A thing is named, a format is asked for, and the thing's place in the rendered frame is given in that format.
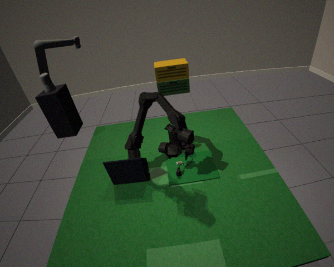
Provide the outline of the green circuit board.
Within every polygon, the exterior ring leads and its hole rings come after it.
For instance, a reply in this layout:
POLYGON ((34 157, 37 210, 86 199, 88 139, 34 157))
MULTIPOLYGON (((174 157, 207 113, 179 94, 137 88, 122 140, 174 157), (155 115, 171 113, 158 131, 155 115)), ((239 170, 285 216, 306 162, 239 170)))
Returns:
POLYGON ((194 152, 185 160, 185 154, 169 159, 166 156, 169 185, 218 179, 218 170, 209 151, 194 152), (192 161, 193 158, 193 161, 192 161), (176 175, 180 166, 180 176, 176 175))

